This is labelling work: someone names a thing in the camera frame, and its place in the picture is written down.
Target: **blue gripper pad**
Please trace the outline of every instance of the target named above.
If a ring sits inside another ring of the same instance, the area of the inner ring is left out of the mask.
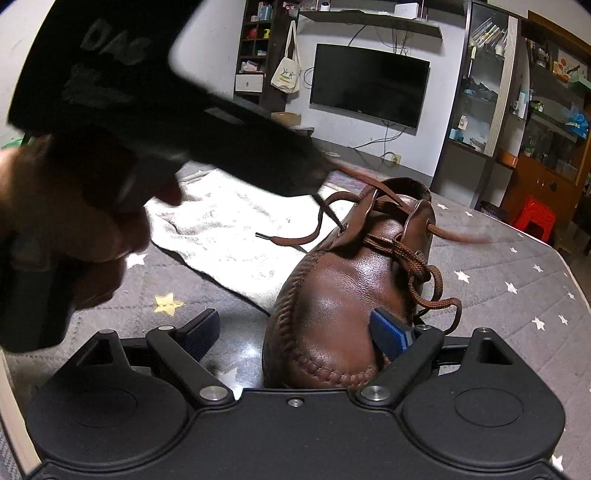
[[[369,315],[369,334],[374,344],[392,362],[413,343],[413,328],[385,309],[373,309]]]
[[[207,309],[176,331],[176,341],[199,362],[220,338],[220,316],[217,310]]]

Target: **circular black cover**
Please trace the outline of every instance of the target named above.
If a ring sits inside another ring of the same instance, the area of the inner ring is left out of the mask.
[[[413,390],[402,408],[411,435],[432,454],[469,467],[510,468],[549,455],[564,425],[558,399],[539,379],[520,381],[511,367],[505,374],[504,366],[481,368],[477,382],[460,368]]]
[[[47,457],[112,468],[137,463],[170,443],[187,421],[187,404],[163,380],[92,365],[52,378],[25,418]]]

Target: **white cloth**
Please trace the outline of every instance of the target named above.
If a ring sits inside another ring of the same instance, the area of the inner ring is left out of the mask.
[[[270,312],[281,286],[304,254],[257,238],[299,238],[316,227],[318,205],[310,196],[284,198],[213,170],[200,179],[181,182],[183,203],[170,207],[158,200],[146,205],[152,241],[177,252],[187,265]],[[324,185],[323,198],[341,190]],[[343,219],[351,202],[332,208]],[[335,227],[326,215],[319,237],[303,245],[309,251]]]

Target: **black tv screen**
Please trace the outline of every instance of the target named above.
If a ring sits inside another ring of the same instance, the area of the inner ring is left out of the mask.
[[[368,48],[318,44],[310,103],[416,129],[429,62]]]

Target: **glass cabinet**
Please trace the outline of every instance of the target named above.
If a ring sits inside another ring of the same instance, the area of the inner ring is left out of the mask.
[[[491,157],[507,111],[518,20],[472,2],[462,78],[449,138]]]

